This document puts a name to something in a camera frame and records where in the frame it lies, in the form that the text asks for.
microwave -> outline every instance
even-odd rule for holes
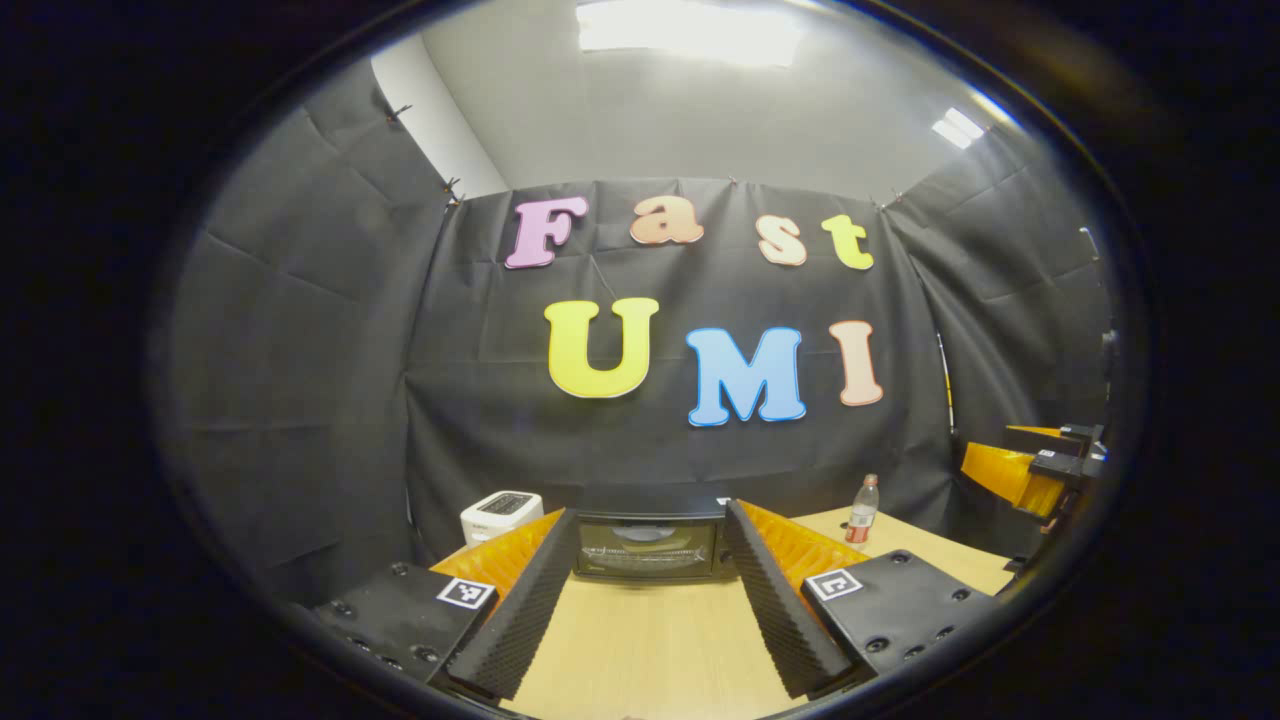
[[[640,583],[732,578],[726,502],[713,483],[589,486],[577,507],[573,574]]]

black fabric backdrop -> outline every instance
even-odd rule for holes
[[[1070,187],[1043,146],[997,127],[886,210],[946,345],[965,441],[998,446],[1006,424],[1105,420],[1111,310],[1080,228],[1102,254],[1108,229]],[[946,534],[1005,556],[1041,539],[1037,521],[960,473]]]
[[[188,484],[248,568],[319,602],[411,553],[402,350],[444,218],[367,60],[228,179],[172,315]]]
[[[511,270],[513,208],[586,197],[568,241],[547,266]],[[628,234],[636,202],[689,199],[705,228],[687,245],[645,246]],[[876,264],[836,258],[827,218],[867,228]],[[791,218],[809,258],[788,268],[764,259],[755,219]],[[593,366],[617,365],[621,297],[653,297],[650,365],[628,395],[584,400],[557,388],[547,369],[549,323],[562,300],[602,307],[591,322]],[[840,347],[828,327],[872,324],[872,360],[884,398],[846,407]],[[745,357],[772,327],[800,331],[804,418],[695,428],[698,364],[685,336],[723,328]],[[408,351],[410,489],[415,507],[456,516],[485,493],[541,493],[572,506],[591,483],[722,482],[735,497],[786,515],[847,505],[865,473],[881,475],[882,509],[942,530],[948,471],[946,386],[929,309],[910,259],[867,202],[728,179],[600,181],[476,199],[449,218],[436,247]],[[426,544],[449,552],[456,523],[424,527]]]
[[[718,480],[795,515],[849,503],[876,471],[882,509],[904,520],[1002,555],[1038,542],[951,466],[934,337],[969,439],[1101,419],[1107,310],[1078,232],[1089,222],[1016,136],[987,133],[883,210],[727,179],[568,183],[445,210],[438,173],[376,94],[357,63],[248,155],[193,242],[172,316],[187,483],[276,589],[319,602],[392,560],[429,562],[462,544],[457,514],[502,488],[554,509],[589,483]],[[667,193],[694,202],[705,237],[637,245],[634,205]],[[513,206],[572,195],[590,210],[556,261],[503,268]],[[867,228],[870,270],[836,259],[819,223],[840,213]],[[800,225],[804,265],[762,256],[760,214]],[[621,342],[609,305],[635,296],[660,304],[645,382],[613,400],[559,391],[545,306],[600,305],[589,357],[603,369]],[[840,320],[874,328],[874,405],[840,404],[827,332]],[[724,328],[750,355],[780,325],[803,336],[808,414],[691,427],[685,336]]]

table surface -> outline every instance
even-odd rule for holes
[[[794,520],[844,542],[847,518],[842,507]],[[850,547],[872,557],[911,551],[988,594],[1012,578],[1006,557],[884,512]],[[545,720],[746,720],[804,702],[783,691],[741,579],[628,585],[571,574],[520,691],[502,706]]]

plastic bottle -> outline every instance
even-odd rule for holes
[[[863,487],[858,491],[858,496],[854,497],[854,506],[849,511],[849,528],[845,530],[845,542],[867,542],[872,521],[876,520],[876,510],[879,509],[879,491],[876,489],[878,484],[879,478],[874,474],[869,474],[863,479]]]

orange letter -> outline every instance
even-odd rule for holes
[[[662,245],[668,240],[692,242],[703,237],[703,225],[694,217],[694,204],[684,197],[660,195],[636,205],[636,222],[631,237],[644,245]]]
[[[831,325],[831,337],[840,343],[845,359],[845,389],[840,401],[845,405],[870,405],[884,397],[884,388],[876,384],[872,372],[872,346],[867,340],[872,327],[861,320],[845,320]]]
[[[760,252],[764,259],[776,265],[803,265],[809,254],[804,249],[800,228],[791,218],[760,215],[755,220],[755,232],[760,233]]]

